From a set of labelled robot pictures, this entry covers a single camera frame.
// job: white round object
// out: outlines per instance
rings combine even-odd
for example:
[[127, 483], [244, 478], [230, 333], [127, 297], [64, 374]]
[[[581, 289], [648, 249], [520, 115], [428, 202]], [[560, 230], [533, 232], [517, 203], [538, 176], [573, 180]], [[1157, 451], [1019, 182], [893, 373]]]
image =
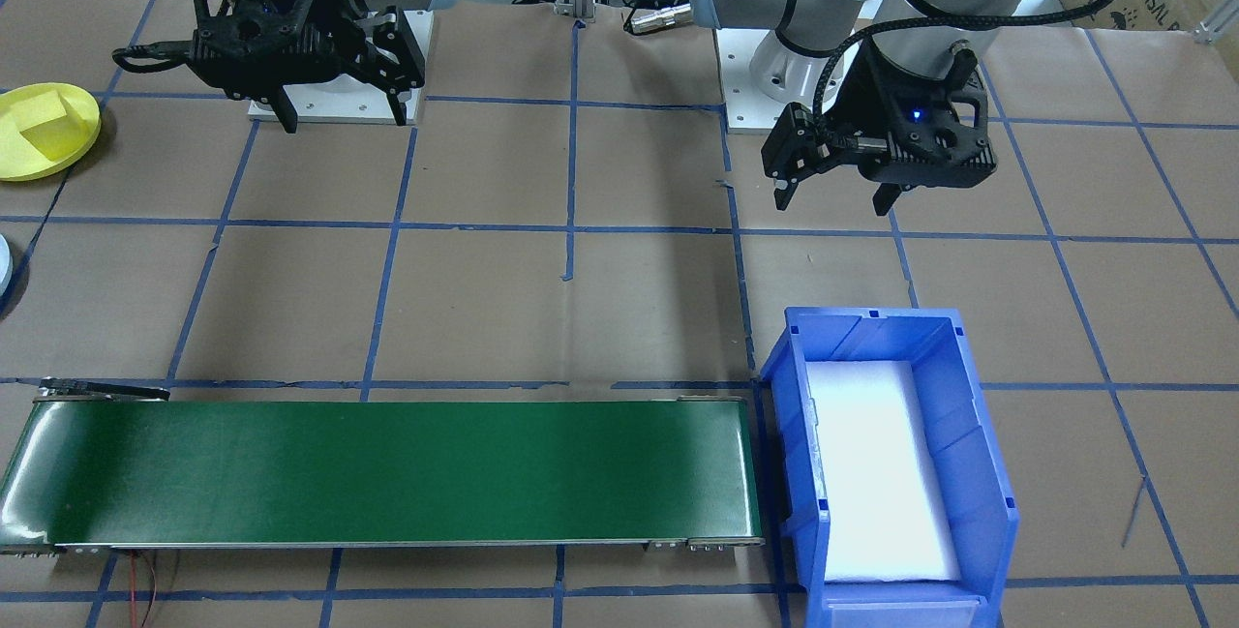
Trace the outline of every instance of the white round object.
[[0, 294], [9, 289], [12, 279], [12, 254], [9, 254], [9, 242], [0, 237]]

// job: blue tape grid line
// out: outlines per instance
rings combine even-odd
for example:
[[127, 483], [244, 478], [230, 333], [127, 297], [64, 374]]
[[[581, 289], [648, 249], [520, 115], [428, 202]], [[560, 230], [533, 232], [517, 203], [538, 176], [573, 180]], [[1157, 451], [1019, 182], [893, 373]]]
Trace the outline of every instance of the blue tape grid line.
[[370, 347], [366, 352], [366, 372], [362, 375], [362, 403], [370, 400], [370, 388], [374, 383], [374, 363], [379, 355], [379, 341], [383, 337], [383, 317], [387, 315], [388, 290], [392, 285], [392, 270], [395, 266], [396, 248], [400, 243], [400, 218], [404, 217], [404, 206], [409, 197], [409, 182], [413, 177], [413, 160], [416, 156], [418, 129], [409, 130], [409, 146], [404, 152], [404, 170], [400, 173], [400, 191], [395, 199], [395, 212], [392, 214], [390, 237], [388, 238], [388, 250], [383, 260], [383, 276], [379, 281], [379, 297], [374, 307], [374, 328], [370, 331]]
[[339, 564], [344, 549], [331, 551], [331, 565], [327, 570], [327, 588], [322, 593], [322, 612], [318, 614], [318, 628], [331, 628], [331, 609], [336, 603], [336, 585], [339, 582]]
[[[124, 554], [112, 554], [110, 564], [119, 562]], [[1191, 575], [1188, 578], [1197, 586], [1239, 586], [1239, 575]], [[1183, 577], [1180, 575], [1101, 575], [1087, 577], [1014, 577], [1007, 580], [1007, 590], [1040, 590], [1063, 587], [1181, 587]], [[0, 604], [5, 603], [90, 603], [92, 611], [98, 612], [105, 603], [119, 603], [129, 601], [129, 592], [121, 590], [108, 590], [107, 585], [100, 585], [97, 591], [51, 591], [51, 592], [4, 592], [0, 591]], [[563, 590], [564, 598], [587, 597], [684, 597], [684, 596], [725, 596], [725, 595], [776, 595], [778, 588], [773, 583], [738, 583], [738, 585], [664, 585], [664, 586], [600, 586], [581, 587], [576, 590]], [[802, 595], [804, 590], [793, 586], [789, 593]], [[138, 601], [150, 598], [150, 592], [139, 591], [135, 593]], [[208, 590], [177, 590], [172, 592], [160, 592], [160, 602], [198, 602], [198, 601], [229, 601], [229, 602], [263, 602], [263, 601], [323, 601], [331, 596], [332, 603], [347, 601], [367, 600], [554, 600], [555, 587], [446, 587], [446, 588], [416, 588], [416, 587], [380, 587], [368, 590], [259, 590], [252, 592], [240, 591], [208, 591]]]
[[[66, 378], [79, 378], [83, 382], [107, 382], [124, 386], [171, 386], [171, 389], [307, 389], [307, 390], [359, 390], [362, 382], [279, 382], [279, 380], [247, 380], [247, 378], [225, 378], [214, 380], [213, 378], [108, 378], [93, 375], [69, 375]], [[0, 384], [25, 384], [38, 385], [40, 377], [0, 377]], [[372, 389], [389, 390], [503, 390], [525, 389], [538, 390], [545, 386], [571, 386], [571, 382], [446, 382], [446, 380], [383, 380], [375, 378], [370, 382]], [[650, 390], [650, 391], [737, 391], [747, 390], [752, 382], [616, 382], [610, 389], [615, 391], [624, 390]], [[1165, 393], [1239, 393], [1239, 384], [1171, 384], [1171, 383], [1139, 383], [1115, 382], [1104, 384], [1101, 382], [983, 382], [981, 389], [986, 391], [1165, 391]]]
[[112, 585], [112, 575], [116, 570], [119, 559], [120, 554], [110, 554], [108, 561], [103, 564], [103, 572], [99, 573], [99, 587], [90, 597], [90, 613], [85, 617], [85, 628], [94, 628], [99, 623], [99, 613], [103, 611], [103, 603], [108, 600], [108, 586]]
[[900, 230], [900, 220], [895, 217], [895, 211], [887, 213], [891, 218], [891, 235], [895, 237], [895, 251], [900, 254], [900, 266], [903, 268], [903, 280], [908, 284], [908, 302], [912, 307], [921, 307], [917, 299], [917, 285], [912, 280], [912, 268], [908, 265], [908, 251], [903, 248], [903, 232]]
[[[984, 63], [980, 64], [980, 68], [983, 76], [985, 77], [985, 81], [992, 82], [989, 76], [989, 71]], [[1119, 89], [1118, 82], [1113, 82], [1113, 84], [1118, 90]], [[999, 116], [1004, 118], [1005, 113], [1002, 108], [1002, 102], [999, 98], [997, 93], [992, 94], [992, 99], [994, 99], [994, 107], [997, 110]], [[1140, 451], [1140, 445], [1136, 442], [1135, 431], [1132, 430], [1131, 424], [1127, 421], [1126, 412], [1124, 411], [1123, 404], [1119, 400], [1119, 393], [1115, 389], [1115, 386], [1113, 386], [1114, 380], [1110, 378], [1110, 368], [1106, 365], [1105, 355], [1101, 353], [1101, 344], [1097, 338], [1097, 333], [1093, 331], [1093, 325], [1089, 321], [1088, 313], [1084, 311], [1084, 302], [1080, 299], [1079, 289], [1077, 289], [1075, 280], [1073, 280], [1072, 277], [1070, 268], [1068, 268], [1067, 265], [1067, 256], [1066, 254], [1063, 254], [1062, 245], [1054, 237], [1052, 223], [1049, 222], [1048, 214], [1046, 214], [1046, 208], [1042, 204], [1041, 196], [1037, 192], [1036, 183], [1032, 181], [1032, 175], [1028, 170], [1027, 161], [1023, 157], [1023, 151], [1022, 149], [1020, 149], [1020, 142], [1015, 135], [1015, 129], [1014, 126], [1011, 126], [1010, 121], [1004, 123], [1004, 129], [1006, 130], [1007, 137], [1011, 141], [1012, 151], [1015, 152], [1015, 157], [1018, 161], [1020, 170], [1021, 173], [1023, 175], [1025, 182], [1028, 186], [1028, 192], [1031, 192], [1032, 194], [1032, 201], [1037, 208], [1037, 214], [1040, 214], [1041, 217], [1041, 223], [1046, 229], [1046, 234], [1051, 237], [1049, 245], [1054, 251], [1054, 258], [1057, 258], [1058, 268], [1062, 271], [1063, 280], [1066, 280], [1067, 282], [1067, 290], [1072, 296], [1072, 302], [1075, 305], [1075, 312], [1077, 315], [1079, 315], [1080, 323], [1084, 327], [1084, 333], [1088, 337], [1089, 346], [1093, 349], [1093, 357], [1097, 359], [1098, 368], [1101, 372], [1101, 379], [1105, 383], [1106, 391], [1110, 394], [1110, 400], [1114, 405], [1116, 415], [1119, 416], [1119, 421], [1123, 425], [1124, 435], [1127, 438], [1127, 445], [1131, 448], [1132, 457], [1136, 461], [1136, 466], [1140, 469], [1140, 473], [1145, 477], [1145, 481], [1147, 481], [1149, 499], [1155, 512], [1157, 513], [1157, 520], [1161, 523], [1162, 531], [1166, 535], [1166, 541], [1168, 543], [1171, 549], [1171, 554], [1175, 556], [1175, 562], [1178, 566], [1180, 571], [1180, 580], [1187, 588], [1188, 597], [1192, 601], [1192, 607], [1196, 609], [1196, 617], [1201, 623], [1201, 628], [1209, 628], [1209, 621], [1204, 616], [1204, 607], [1201, 603], [1201, 598], [1196, 592], [1196, 587], [1194, 585], [1192, 585], [1191, 578], [1188, 576], [1187, 562], [1183, 560], [1182, 550], [1178, 546], [1178, 541], [1175, 539], [1175, 533], [1171, 529], [1170, 519], [1166, 517], [1166, 510], [1161, 504], [1161, 498], [1157, 495], [1157, 489], [1154, 483], [1154, 479], [1149, 474], [1147, 466], [1145, 466], [1144, 455]]]
[[581, 28], [585, 24], [580, 20], [572, 22], [572, 63], [571, 85], [569, 87], [569, 111], [567, 111], [567, 213], [565, 240], [564, 275], [560, 279], [565, 282], [572, 280], [576, 274], [576, 129], [580, 115], [580, 103], [577, 102], [577, 89], [580, 87], [580, 62], [581, 62]]
[[[731, 149], [727, 147], [727, 114], [719, 111], [719, 137], [722, 146], [722, 170], [731, 173]], [[740, 234], [740, 208], [736, 204], [736, 190], [727, 183], [727, 214], [731, 219], [731, 246], [736, 256], [736, 285], [740, 296], [740, 318], [745, 328], [745, 359], [748, 370], [756, 372], [756, 347], [753, 346], [753, 321], [748, 305], [748, 279], [745, 274], [745, 245]], [[787, 578], [783, 566], [783, 543], [778, 514], [781, 509], [774, 495], [774, 477], [778, 476], [779, 466], [773, 461], [773, 446], [769, 442], [769, 434], [766, 426], [766, 404], [762, 399], [762, 388], [757, 382], [748, 384], [750, 403], [757, 426], [757, 491], [762, 507], [766, 508], [764, 524], [767, 545], [771, 549], [771, 576], [774, 578], [774, 593], [778, 602], [778, 614], [781, 628], [792, 627], [792, 612], [787, 601]]]
[[564, 575], [567, 565], [567, 549], [564, 544], [555, 546], [555, 585], [551, 587], [551, 628], [564, 628]]
[[[40, 214], [0, 214], [0, 222], [43, 223]], [[62, 214], [46, 223], [118, 223], [118, 225], [149, 227], [214, 227], [218, 219], [167, 217], [79, 217]], [[332, 219], [228, 219], [227, 227], [258, 228], [390, 228], [387, 222], [353, 222]], [[1155, 244], [1155, 245], [1239, 245], [1239, 239], [1227, 237], [1075, 237], [1048, 234], [985, 234], [985, 232], [895, 232], [864, 230], [864, 228], [716, 228], [716, 227], [642, 227], [642, 225], [560, 225], [560, 223], [468, 223], [468, 222], [399, 222], [401, 230], [425, 232], [548, 232], [548, 234], [683, 234], [741, 237], [857, 237], [857, 239], [939, 239], [964, 242], [1072, 242], [1078, 244]]]
[[223, 243], [224, 230], [228, 228], [228, 217], [232, 213], [232, 206], [237, 199], [237, 191], [240, 188], [240, 182], [245, 177], [245, 166], [249, 164], [249, 156], [254, 151], [254, 141], [258, 139], [258, 121], [253, 121], [249, 126], [249, 137], [245, 139], [245, 146], [240, 152], [240, 160], [237, 164], [237, 172], [233, 175], [232, 183], [228, 188], [228, 197], [224, 199], [223, 209], [219, 212], [219, 219], [216, 222], [216, 234], [211, 240], [211, 249], [207, 251], [207, 258], [202, 263], [202, 271], [198, 274], [198, 284], [193, 289], [193, 299], [190, 300], [190, 308], [185, 313], [185, 321], [181, 323], [181, 333], [177, 336], [176, 347], [172, 351], [172, 359], [167, 365], [167, 382], [172, 383], [176, 378], [177, 370], [181, 368], [181, 358], [185, 355], [185, 346], [190, 341], [190, 329], [193, 328], [195, 316], [198, 313], [198, 306], [202, 303], [202, 295], [207, 289], [207, 279], [211, 276], [211, 269], [216, 265], [216, 258], [219, 254], [219, 244]]
[[1201, 235], [1197, 234], [1194, 223], [1192, 223], [1192, 219], [1188, 217], [1187, 209], [1180, 199], [1178, 193], [1175, 192], [1175, 187], [1170, 182], [1170, 176], [1166, 175], [1166, 168], [1162, 165], [1160, 156], [1156, 151], [1154, 151], [1152, 142], [1149, 141], [1149, 134], [1145, 133], [1144, 126], [1140, 124], [1136, 111], [1131, 108], [1127, 95], [1124, 94], [1123, 89], [1119, 87], [1119, 81], [1118, 77], [1114, 76], [1114, 69], [1110, 68], [1110, 63], [1108, 63], [1105, 56], [1101, 55], [1101, 47], [1097, 45], [1097, 37], [1093, 37], [1093, 33], [1087, 32], [1087, 30], [1084, 32], [1084, 37], [1088, 37], [1089, 46], [1093, 47], [1093, 53], [1097, 55], [1097, 59], [1101, 63], [1101, 69], [1105, 69], [1106, 78], [1109, 78], [1115, 93], [1119, 94], [1119, 102], [1123, 104], [1125, 111], [1127, 111], [1131, 125], [1135, 126], [1136, 134], [1140, 135], [1140, 141], [1145, 144], [1145, 151], [1149, 152], [1150, 160], [1154, 161], [1157, 175], [1160, 175], [1162, 183], [1166, 186], [1166, 192], [1170, 193], [1171, 199], [1175, 202], [1175, 209], [1178, 211], [1184, 225], [1187, 225], [1188, 234], [1192, 237], [1192, 240], [1196, 242], [1197, 250], [1199, 250], [1201, 256], [1204, 258], [1204, 264], [1209, 268], [1209, 273], [1213, 275], [1213, 281], [1218, 284], [1218, 289], [1222, 290], [1222, 296], [1225, 297], [1227, 303], [1230, 306], [1230, 313], [1239, 320], [1239, 306], [1235, 306], [1235, 300], [1230, 295], [1230, 291], [1227, 290], [1227, 284], [1222, 281], [1222, 275], [1218, 274], [1218, 268], [1213, 264], [1213, 259], [1209, 256], [1208, 249], [1206, 249], [1204, 244], [1201, 243]]

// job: conveyor belt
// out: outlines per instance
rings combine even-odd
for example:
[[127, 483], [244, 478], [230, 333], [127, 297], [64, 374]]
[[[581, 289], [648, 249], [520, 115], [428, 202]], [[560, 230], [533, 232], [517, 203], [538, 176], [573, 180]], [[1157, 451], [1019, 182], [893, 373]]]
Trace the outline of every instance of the conveyor belt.
[[746, 406], [37, 403], [0, 551], [761, 541]]

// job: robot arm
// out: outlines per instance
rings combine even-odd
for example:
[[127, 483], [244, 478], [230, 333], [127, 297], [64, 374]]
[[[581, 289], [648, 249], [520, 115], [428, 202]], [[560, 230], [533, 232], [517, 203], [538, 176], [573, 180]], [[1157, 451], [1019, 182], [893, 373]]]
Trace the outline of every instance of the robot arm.
[[[762, 146], [786, 209], [798, 183], [836, 166], [857, 166], [880, 183], [877, 214], [917, 186], [969, 188], [997, 165], [986, 135], [987, 99], [979, 55], [1004, 25], [1048, 25], [1095, 14], [1114, 0], [1049, 15], [1012, 16], [1021, 0], [883, 0], [877, 22], [831, 51], [825, 69], [860, 43], [835, 104], [823, 113], [826, 78], [813, 107], [790, 103]], [[971, 118], [961, 109], [971, 109]]]
[[[875, 25], [854, 33], [862, 1], [691, 0], [691, 16], [673, 6], [637, 20], [632, 32], [685, 24], [769, 28], [750, 73], [787, 104], [762, 146], [776, 206], [786, 209], [810, 175], [857, 166], [878, 183], [873, 209], [886, 214], [911, 188], [969, 188], [996, 168], [976, 69], [992, 28], [1063, 22], [1113, 0], [1031, 16], [1012, 16], [1021, 0], [883, 0]], [[857, 43], [843, 77], [843, 56]]]
[[284, 87], [346, 73], [383, 90], [404, 125], [406, 99], [425, 84], [425, 58], [398, 2], [432, 10], [455, 0], [380, 1], [385, 10], [369, 15], [366, 0], [193, 0], [190, 41], [121, 47], [113, 59], [136, 73], [187, 64], [230, 99], [269, 104], [287, 133], [297, 115]]

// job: blue tape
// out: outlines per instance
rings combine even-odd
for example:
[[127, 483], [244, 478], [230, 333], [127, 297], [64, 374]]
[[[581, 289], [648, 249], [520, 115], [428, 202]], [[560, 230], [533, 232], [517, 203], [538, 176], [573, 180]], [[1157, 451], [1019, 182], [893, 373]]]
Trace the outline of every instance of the blue tape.
[[413, 177], [413, 157], [418, 147], [416, 126], [409, 130], [409, 146], [404, 152], [404, 170], [400, 173], [400, 191], [395, 197], [395, 212], [392, 214], [392, 229], [388, 237], [388, 250], [383, 259], [383, 276], [379, 280], [379, 297], [374, 306], [374, 327], [370, 331], [370, 347], [366, 352], [366, 370], [362, 375], [362, 393], [358, 400], [366, 403], [370, 400], [370, 383], [374, 380], [374, 363], [379, 354], [379, 341], [383, 337], [383, 316], [387, 313], [387, 296], [392, 287], [392, 270], [395, 266], [395, 253], [400, 240], [400, 220], [404, 217], [404, 206], [409, 196], [409, 181]]
[[580, 111], [577, 90], [580, 87], [581, 28], [585, 28], [585, 24], [576, 20], [572, 24], [572, 76], [567, 116], [567, 232], [564, 242], [564, 275], [560, 276], [564, 282], [570, 282], [576, 271], [576, 130]]
[[237, 191], [240, 188], [242, 178], [245, 175], [245, 166], [249, 164], [249, 155], [254, 151], [254, 139], [258, 139], [258, 121], [253, 121], [249, 126], [249, 137], [245, 139], [245, 147], [240, 152], [240, 161], [237, 164], [237, 173], [233, 175], [232, 186], [228, 188], [228, 197], [224, 199], [224, 206], [219, 213], [219, 219], [216, 224], [216, 234], [212, 237], [212, 248], [207, 251], [207, 258], [202, 263], [202, 273], [198, 274], [198, 284], [193, 289], [193, 299], [190, 300], [190, 308], [186, 311], [185, 322], [181, 325], [181, 333], [176, 339], [176, 347], [172, 351], [172, 359], [167, 365], [167, 382], [172, 382], [176, 378], [176, 372], [181, 367], [181, 358], [185, 355], [186, 342], [190, 341], [190, 329], [193, 328], [195, 316], [198, 313], [198, 306], [202, 303], [202, 295], [207, 289], [207, 279], [211, 276], [211, 269], [216, 265], [216, 256], [219, 254], [219, 243], [223, 240], [224, 229], [228, 225], [228, 216], [232, 213], [232, 206], [237, 199]]
[[427, 102], [446, 102], [456, 104], [558, 104], [569, 107], [565, 99], [504, 99], [497, 95], [426, 95]]
[[900, 254], [900, 266], [903, 268], [903, 280], [908, 284], [908, 301], [912, 307], [921, 307], [917, 299], [917, 285], [912, 281], [912, 266], [908, 265], [908, 253], [903, 249], [903, 234], [900, 232], [900, 220], [895, 217], [895, 211], [887, 213], [891, 218], [891, 235], [895, 237], [895, 251]]
[[553, 628], [564, 628], [564, 572], [567, 565], [567, 551], [564, 544], [555, 546], [555, 585], [551, 592], [554, 600], [550, 624]]
[[1235, 303], [1234, 296], [1230, 295], [1230, 289], [1227, 289], [1227, 284], [1222, 280], [1222, 275], [1218, 273], [1218, 268], [1214, 265], [1213, 258], [1209, 256], [1208, 249], [1201, 244], [1201, 235], [1196, 232], [1196, 225], [1192, 223], [1192, 218], [1188, 217], [1187, 208], [1184, 208], [1183, 202], [1175, 191], [1173, 183], [1170, 182], [1170, 176], [1166, 175], [1166, 168], [1161, 164], [1160, 156], [1154, 151], [1152, 142], [1149, 141], [1149, 134], [1145, 133], [1144, 126], [1140, 124], [1136, 111], [1127, 102], [1127, 95], [1123, 93], [1123, 87], [1119, 87], [1118, 77], [1114, 76], [1110, 63], [1108, 63], [1105, 56], [1101, 55], [1101, 47], [1097, 45], [1097, 38], [1093, 37], [1093, 33], [1084, 32], [1084, 37], [1088, 37], [1089, 46], [1093, 46], [1093, 52], [1097, 53], [1097, 59], [1101, 63], [1101, 69], [1105, 69], [1106, 78], [1109, 78], [1115, 93], [1119, 94], [1119, 102], [1123, 104], [1125, 111], [1127, 111], [1127, 116], [1131, 118], [1131, 124], [1136, 126], [1136, 134], [1140, 135], [1140, 141], [1145, 144], [1145, 151], [1149, 152], [1150, 160], [1154, 161], [1154, 168], [1157, 170], [1157, 175], [1160, 175], [1163, 186], [1166, 186], [1166, 192], [1170, 193], [1170, 197], [1175, 203], [1175, 209], [1178, 211], [1184, 225], [1187, 225], [1187, 232], [1191, 234], [1192, 240], [1194, 240], [1197, 250], [1201, 253], [1201, 258], [1204, 259], [1204, 264], [1208, 266], [1209, 274], [1213, 275], [1213, 281], [1217, 282], [1218, 289], [1222, 290], [1222, 296], [1225, 297], [1227, 305], [1230, 307], [1230, 313], [1239, 320], [1239, 305]]
[[[1088, 36], [1088, 38], [1090, 42], [1093, 41], [1092, 36]], [[987, 69], [984, 63], [980, 64], [980, 68], [983, 76], [985, 77], [985, 81], [986, 82], [990, 81]], [[1115, 89], [1118, 89], [1118, 82], [1115, 82], [1114, 85]], [[999, 111], [999, 115], [1002, 116], [1004, 115], [1002, 104], [997, 94], [994, 94], [994, 107]], [[1062, 245], [1059, 245], [1053, 227], [1049, 223], [1049, 218], [1046, 214], [1046, 208], [1041, 202], [1041, 196], [1037, 194], [1036, 183], [1032, 182], [1032, 175], [1028, 172], [1028, 165], [1023, 157], [1023, 152], [1020, 149], [1020, 142], [1017, 141], [1015, 130], [1012, 129], [1009, 121], [1006, 121], [1004, 126], [1007, 130], [1007, 137], [1011, 140], [1011, 147], [1012, 151], [1015, 152], [1016, 160], [1018, 161], [1020, 170], [1023, 173], [1025, 182], [1028, 185], [1028, 191], [1032, 193], [1032, 201], [1037, 207], [1037, 214], [1041, 216], [1041, 222], [1046, 228], [1046, 234], [1051, 237], [1049, 245], [1054, 251], [1054, 258], [1057, 258], [1058, 268], [1063, 274], [1063, 280], [1066, 280], [1067, 282], [1067, 290], [1072, 296], [1072, 302], [1075, 305], [1075, 312], [1077, 315], [1079, 315], [1080, 323], [1084, 327], [1084, 334], [1088, 337], [1089, 346], [1093, 349], [1093, 355], [1097, 359], [1098, 368], [1101, 370], [1101, 378], [1106, 384], [1106, 390], [1110, 394], [1110, 400], [1114, 405], [1115, 412], [1119, 416], [1119, 422], [1123, 425], [1124, 435], [1127, 438], [1127, 446], [1131, 448], [1131, 455], [1136, 460], [1136, 466], [1140, 469], [1140, 473], [1145, 476], [1145, 479], [1147, 481], [1149, 499], [1157, 513], [1157, 520], [1161, 523], [1162, 531], [1165, 533], [1166, 540], [1170, 544], [1171, 554], [1175, 556], [1175, 564], [1178, 566], [1178, 571], [1187, 587], [1187, 592], [1192, 597], [1192, 606], [1196, 608], [1196, 614], [1201, 622], [1201, 628], [1209, 628], [1209, 622], [1204, 617], [1204, 609], [1201, 604], [1199, 597], [1196, 595], [1196, 588], [1187, 581], [1187, 575], [1188, 575], [1187, 562], [1183, 560], [1183, 554], [1178, 546], [1178, 541], [1175, 539], [1175, 533], [1171, 529], [1170, 520], [1166, 518], [1166, 510], [1165, 508], [1162, 508], [1161, 498], [1157, 495], [1154, 479], [1149, 474], [1149, 468], [1145, 466], [1145, 458], [1140, 451], [1139, 442], [1136, 442], [1135, 431], [1131, 429], [1131, 424], [1127, 421], [1126, 412], [1124, 411], [1123, 404], [1119, 400], [1119, 390], [1116, 390], [1114, 386], [1114, 378], [1110, 377], [1110, 368], [1105, 363], [1105, 355], [1101, 353], [1100, 342], [1097, 338], [1097, 333], [1094, 333], [1093, 331], [1093, 325], [1088, 318], [1088, 313], [1084, 311], [1084, 302], [1080, 300], [1079, 289], [1077, 289], [1075, 280], [1072, 279], [1070, 270], [1069, 268], [1067, 268], [1067, 258], [1063, 254]]]
[[774, 585], [668, 585], [665, 587], [585, 587], [569, 590], [576, 597], [699, 597], [709, 595], [773, 595]]
[[327, 570], [327, 590], [322, 593], [322, 612], [318, 614], [318, 628], [331, 628], [331, 609], [336, 597], [336, 583], [339, 581], [339, 564], [344, 549], [331, 551], [331, 566]]
[[116, 570], [119, 557], [119, 554], [109, 554], [108, 562], [103, 565], [103, 572], [99, 573], [99, 588], [94, 595], [94, 601], [90, 602], [90, 613], [85, 617], [85, 628], [95, 628], [99, 624], [99, 613], [103, 611], [103, 602], [107, 600], [108, 586], [112, 585], [112, 575]]
[[199, 99], [199, 102], [225, 102], [228, 95], [221, 94], [162, 94], [159, 90], [115, 90], [114, 99]]
[[747, 389], [748, 386], [748, 382], [616, 382], [611, 384], [611, 390], [729, 391]]

